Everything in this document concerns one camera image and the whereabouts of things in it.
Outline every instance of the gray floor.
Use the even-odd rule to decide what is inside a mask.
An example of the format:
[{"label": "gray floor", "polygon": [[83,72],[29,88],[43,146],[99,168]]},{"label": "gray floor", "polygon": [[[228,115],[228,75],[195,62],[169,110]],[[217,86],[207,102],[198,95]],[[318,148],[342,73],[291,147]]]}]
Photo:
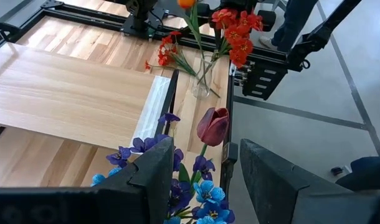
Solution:
[{"label": "gray floor", "polygon": [[[340,2],[318,2],[302,33],[320,24]],[[256,11],[271,8],[259,5]],[[283,11],[275,12],[273,32],[283,22]],[[273,32],[263,35],[271,37]],[[259,35],[252,38],[260,46]],[[235,89],[237,96],[252,100],[237,98],[234,103],[232,141],[250,139],[334,182],[332,167],[380,155],[380,0],[362,1],[328,45],[307,59],[311,68],[289,72],[267,101]],[[229,195],[236,223],[258,223],[240,162]]]}]

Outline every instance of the glass vase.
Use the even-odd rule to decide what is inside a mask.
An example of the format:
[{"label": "glass vase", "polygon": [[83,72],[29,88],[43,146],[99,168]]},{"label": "glass vase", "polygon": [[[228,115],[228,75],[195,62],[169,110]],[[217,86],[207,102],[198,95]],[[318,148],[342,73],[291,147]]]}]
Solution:
[{"label": "glass vase", "polygon": [[192,84],[192,94],[196,98],[206,98],[211,92],[212,72],[216,61],[212,61],[212,53],[205,52],[204,59],[201,59],[197,78]]}]

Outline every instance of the wooden board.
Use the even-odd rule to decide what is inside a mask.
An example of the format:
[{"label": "wooden board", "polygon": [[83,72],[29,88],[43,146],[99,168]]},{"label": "wooden board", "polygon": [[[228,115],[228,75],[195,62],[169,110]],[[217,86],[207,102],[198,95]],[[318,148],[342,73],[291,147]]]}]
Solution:
[{"label": "wooden board", "polygon": [[[69,0],[69,4],[127,16],[125,6],[101,0]],[[180,18],[169,18],[164,24],[182,27]],[[201,27],[204,34],[213,34],[207,25]],[[118,32],[99,29],[74,22],[45,17],[31,29],[18,44],[49,52],[69,55],[97,63],[170,77],[170,69],[145,70],[145,60],[156,65],[160,42],[124,37]],[[190,63],[197,64],[199,52],[185,49]],[[194,79],[180,73],[175,98],[174,113],[182,121],[171,126],[175,145],[185,153],[184,163],[192,169],[194,158],[201,151],[202,143],[196,135],[196,127],[210,107],[226,107],[229,59],[221,58],[214,69],[212,88],[221,98],[213,95],[200,100],[193,97],[191,87]],[[106,175],[113,167],[105,156],[115,149],[93,147],[78,142],[63,141],[50,136],[28,133],[14,128],[0,137],[0,186],[89,186],[96,173]],[[209,147],[207,158],[212,158],[216,171],[214,183],[219,185],[222,145]]]},{"label": "wooden board", "polygon": [[154,76],[44,50],[0,48],[0,124],[96,146],[128,146]]}]

